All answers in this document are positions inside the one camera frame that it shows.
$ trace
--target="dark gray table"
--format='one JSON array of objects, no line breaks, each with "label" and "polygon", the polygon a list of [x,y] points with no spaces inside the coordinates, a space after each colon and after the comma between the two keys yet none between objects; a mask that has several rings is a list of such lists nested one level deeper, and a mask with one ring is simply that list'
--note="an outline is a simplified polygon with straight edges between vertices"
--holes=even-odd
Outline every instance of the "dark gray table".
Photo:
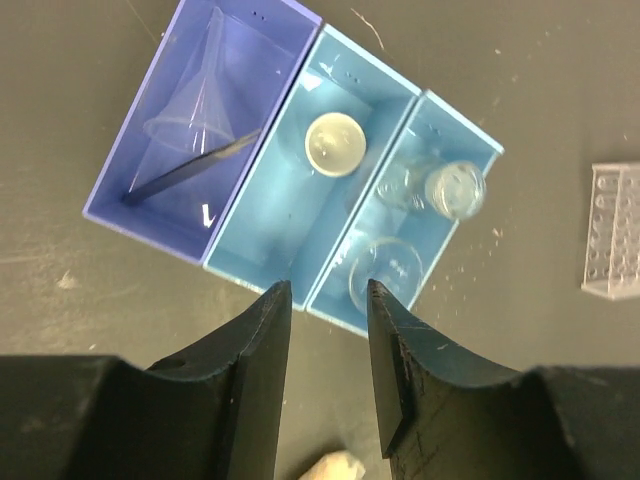
[{"label": "dark gray table", "polygon": [[[0,5],[1,353],[117,352],[149,365],[255,298],[80,216],[176,3]],[[637,363],[640,302],[579,285],[590,164],[640,160],[640,3],[308,5],[506,148],[420,316],[511,367]],[[278,478],[340,444],[387,478],[364,339],[298,315],[285,397]]]}]

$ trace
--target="light blue bin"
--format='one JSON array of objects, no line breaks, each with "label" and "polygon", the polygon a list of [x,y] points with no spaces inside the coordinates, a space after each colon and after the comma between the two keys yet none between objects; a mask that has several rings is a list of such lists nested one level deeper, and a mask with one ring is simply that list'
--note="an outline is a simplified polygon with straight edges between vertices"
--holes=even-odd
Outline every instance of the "light blue bin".
[{"label": "light blue bin", "polygon": [[[205,269],[258,293],[290,279],[294,307],[304,309],[419,95],[417,86],[325,26]],[[365,158],[349,176],[323,176],[306,159],[306,130],[328,112],[351,116],[367,139]]]},{"label": "light blue bin", "polygon": [[405,128],[393,145],[383,166],[368,189],[361,208],[333,253],[331,264],[323,272],[309,300],[308,311],[357,334],[367,335],[367,319],[349,294],[349,274],[353,259],[371,240],[397,238],[413,246],[423,265],[424,276],[415,295],[405,305],[411,308],[424,287],[440,255],[458,226],[432,208],[408,213],[385,205],[376,194],[376,186],[394,162],[407,158],[428,158],[433,150],[445,162],[468,160],[484,175],[503,148],[450,105],[432,92],[425,92],[409,116]]}]

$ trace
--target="white cup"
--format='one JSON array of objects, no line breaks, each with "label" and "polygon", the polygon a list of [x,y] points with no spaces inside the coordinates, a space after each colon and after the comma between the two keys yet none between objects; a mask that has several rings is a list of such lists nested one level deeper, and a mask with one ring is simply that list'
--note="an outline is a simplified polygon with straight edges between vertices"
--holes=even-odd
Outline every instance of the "white cup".
[{"label": "white cup", "polygon": [[316,118],[304,140],[307,159],[314,169],[328,177],[343,177],[362,162],[367,139],[353,118],[343,113],[326,113]]}]

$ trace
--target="black stirring rod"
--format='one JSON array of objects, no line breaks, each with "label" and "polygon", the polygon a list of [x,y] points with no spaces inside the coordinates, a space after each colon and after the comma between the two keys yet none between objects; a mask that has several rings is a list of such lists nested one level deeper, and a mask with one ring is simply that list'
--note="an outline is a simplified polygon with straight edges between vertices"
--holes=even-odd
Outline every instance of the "black stirring rod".
[{"label": "black stirring rod", "polygon": [[202,155],[198,155],[195,158],[192,158],[186,163],[174,168],[173,170],[168,171],[160,175],[153,180],[148,181],[144,185],[141,185],[138,188],[134,188],[130,192],[126,193],[122,197],[122,201],[125,205],[134,206],[138,203],[146,200],[149,197],[152,197],[167,188],[171,188],[185,180],[190,179],[191,177],[195,177],[199,173],[207,170],[208,168],[213,167],[215,164],[224,160],[231,155],[238,153],[247,145],[252,144],[260,135],[262,129],[255,130],[244,137],[240,137],[239,139],[225,145],[223,147],[216,148],[209,152],[203,153]]}]

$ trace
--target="glass beaker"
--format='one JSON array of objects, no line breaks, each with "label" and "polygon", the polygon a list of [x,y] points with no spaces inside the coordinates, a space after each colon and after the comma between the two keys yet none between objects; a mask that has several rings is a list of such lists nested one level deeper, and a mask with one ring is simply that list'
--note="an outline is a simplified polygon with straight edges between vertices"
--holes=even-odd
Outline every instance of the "glass beaker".
[{"label": "glass beaker", "polygon": [[424,275],[420,255],[397,238],[381,238],[360,252],[349,274],[349,295],[363,313],[367,311],[369,279],[382,282],[405,306],[415,296]]},{"label": "glass beaker", "polygon": [[437,157],[395,161],[376,187],[387,205],[421,212],[432,207],[451,220],[475,215],[486,196],[482,171],[468,161],[444,163]]}]

